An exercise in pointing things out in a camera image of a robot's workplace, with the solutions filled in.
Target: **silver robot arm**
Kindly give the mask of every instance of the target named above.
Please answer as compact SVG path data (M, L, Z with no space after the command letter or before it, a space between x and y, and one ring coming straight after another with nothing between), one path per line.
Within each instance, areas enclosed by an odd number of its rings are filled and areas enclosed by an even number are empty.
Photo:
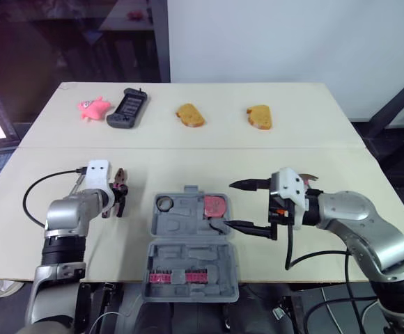
M114 203L108 176L108 161L91 161L85 189L49 206L42 260L33 279L26 327L18 334L80 333L86 329L91 291L80 283L86 273L86 237L91 219Z
M343 240L371 282L392 329L404 333L404 235L359 193L322 193L318 209L316 227Z
M302 176L291 168L282 168L267 180L232 183L231 187L241 190L269 190L270 227L247 221L226 224L243 233L273 240L277 240L278 224L292 225L295 229L311 225L336 234L371 282L391 329L403 334L404 235L383 220L365 196L351 191L323 193L308 189L308 182Z

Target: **white table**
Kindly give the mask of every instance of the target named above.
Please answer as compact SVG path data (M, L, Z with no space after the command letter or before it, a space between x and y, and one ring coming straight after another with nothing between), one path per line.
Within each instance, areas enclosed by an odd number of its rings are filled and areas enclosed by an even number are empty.
M80 118L78 103L102 95L113 113L127 87L149 97L138 126L114 129ZM206 124L185 127L178 107L193 103ZM267 104L273 128L250 126L246 110ZM22 141L23 148L364 148L321 83L62 83Z
M152 218L153 197L163 191L182 191L186 184L200 190L224 192L231 200L233 219L267 221L267 191L246 192L228 188L235 180L268 177L284 166L319 177L314 186L325 191L359 191L368 196L380 215L404 233L404 206L381 173L375 159L361 148L272 149L134 149L134 148L20 148L0 174L0 278L32 280L40 263L43 229L25 217L21 200L39 177L108 159L113 168L129 173L130 192L123 218L91 222L85 260L88 281L141 280ZM62 175L39 184L28 206L39 219L51 201L66 196L76 175ZM253 282L342 282L343 256L326 255L285 271L286 229L279 240L233 232L239 278ZM312 251L343 250L331 233L312 227L295 232L294 258ZM351 280L365 280L353 260Z

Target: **pink plush toy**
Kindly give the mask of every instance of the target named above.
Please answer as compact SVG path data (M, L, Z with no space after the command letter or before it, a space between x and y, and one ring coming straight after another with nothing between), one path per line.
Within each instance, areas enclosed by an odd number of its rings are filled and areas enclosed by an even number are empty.
M97 97L93 101L84 101L78 104L78 109L81 110L81 118L90 118L92 120L101 120L105 113L111 107L108 101L102 101L102 97Z

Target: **toast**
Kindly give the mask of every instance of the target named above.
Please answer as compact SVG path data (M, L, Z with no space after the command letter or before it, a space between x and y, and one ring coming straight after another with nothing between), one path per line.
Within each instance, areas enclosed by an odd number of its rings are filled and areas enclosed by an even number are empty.
M249 114L249 123L261 130L269 130L272 128L272 116L269 106L260 104L251 106L247 109Z
M205 124L202 115L191 103L186 103L180 106L176 113L183 124L188 127L201 127Z

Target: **gray tool case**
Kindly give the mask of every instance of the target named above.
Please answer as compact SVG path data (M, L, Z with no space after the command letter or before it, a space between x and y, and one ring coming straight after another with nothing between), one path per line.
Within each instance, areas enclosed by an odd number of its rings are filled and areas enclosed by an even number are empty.
M226 211L221 218L206 218L205 196L225 200ZM197 186L185 186L184 193L155 196L151 233L156 239L148 247L143 299L181 303L237 301L235 252L226 240L231 229L224 224L229 219L224 194L204 194Z

